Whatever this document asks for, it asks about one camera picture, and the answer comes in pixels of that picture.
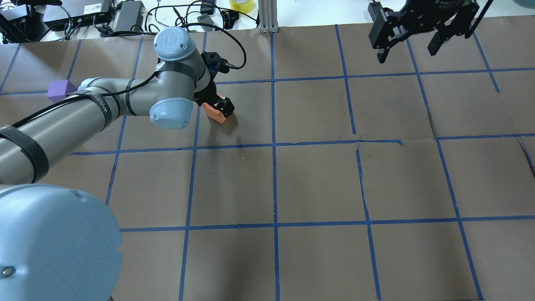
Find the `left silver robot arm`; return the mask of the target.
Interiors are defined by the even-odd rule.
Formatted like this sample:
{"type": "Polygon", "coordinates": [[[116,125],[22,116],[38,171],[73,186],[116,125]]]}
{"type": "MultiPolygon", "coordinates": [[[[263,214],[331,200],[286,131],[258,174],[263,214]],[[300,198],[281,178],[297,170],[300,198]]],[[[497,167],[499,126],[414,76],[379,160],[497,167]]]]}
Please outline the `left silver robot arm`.
{"type": "Polygon", "coordinates": [[[201,50],[187,26],[153,35],[144,78],[92,77],[61,101],[1,127],[2,301],[112,301],[122,231],[109,208],[121,147],[84,150],[125,117],[189,127],[196,106],[227,118],[233,103],[215,78],[239,65],[201,50]]]}

